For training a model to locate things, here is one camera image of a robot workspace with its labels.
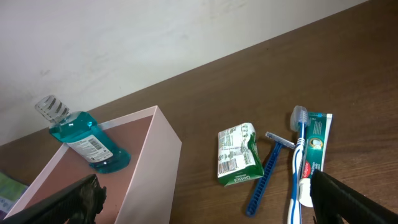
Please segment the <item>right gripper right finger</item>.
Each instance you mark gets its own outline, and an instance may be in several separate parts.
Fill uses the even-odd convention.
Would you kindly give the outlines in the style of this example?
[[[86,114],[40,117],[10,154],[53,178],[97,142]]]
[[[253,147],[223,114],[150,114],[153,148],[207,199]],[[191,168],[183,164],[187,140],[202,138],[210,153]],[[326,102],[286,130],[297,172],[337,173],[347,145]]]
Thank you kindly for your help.
[[[397,214],[325,172],[312,175],[310,196],[316,224],[397,224]]]

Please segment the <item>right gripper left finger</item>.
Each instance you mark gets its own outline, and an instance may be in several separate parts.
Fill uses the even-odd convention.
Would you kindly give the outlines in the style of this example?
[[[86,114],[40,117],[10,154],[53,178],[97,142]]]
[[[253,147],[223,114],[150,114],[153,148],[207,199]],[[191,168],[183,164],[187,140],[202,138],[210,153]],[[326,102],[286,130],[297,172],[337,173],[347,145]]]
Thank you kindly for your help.
[[[95,224],[106,200],[106,187],[95,174],[76,181],[27,209],[5,218],[2,224]]]

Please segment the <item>clear pump bottle purple liquid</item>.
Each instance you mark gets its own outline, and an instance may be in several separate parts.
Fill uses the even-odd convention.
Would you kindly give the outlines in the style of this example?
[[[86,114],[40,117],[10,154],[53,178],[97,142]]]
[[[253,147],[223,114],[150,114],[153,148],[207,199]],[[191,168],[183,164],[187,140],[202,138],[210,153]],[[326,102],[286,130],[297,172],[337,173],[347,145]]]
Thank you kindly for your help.
[[[16,202],[22,197],[28,186],[9,176],[0,174],[0,209],[1,220],[11,211]]]

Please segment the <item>blue mouthwash bottle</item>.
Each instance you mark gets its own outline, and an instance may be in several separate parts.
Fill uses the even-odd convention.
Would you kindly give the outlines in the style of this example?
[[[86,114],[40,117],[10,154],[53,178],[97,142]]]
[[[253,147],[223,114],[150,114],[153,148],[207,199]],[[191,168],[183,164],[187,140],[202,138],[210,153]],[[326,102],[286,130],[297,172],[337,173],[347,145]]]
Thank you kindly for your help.
[[[49,133],[77,152],[95,171],[108,174],[129,165],[130,154],[117,146],[89,113],[71,113],[54,95],[40,100],[35,109],[50,122]]]

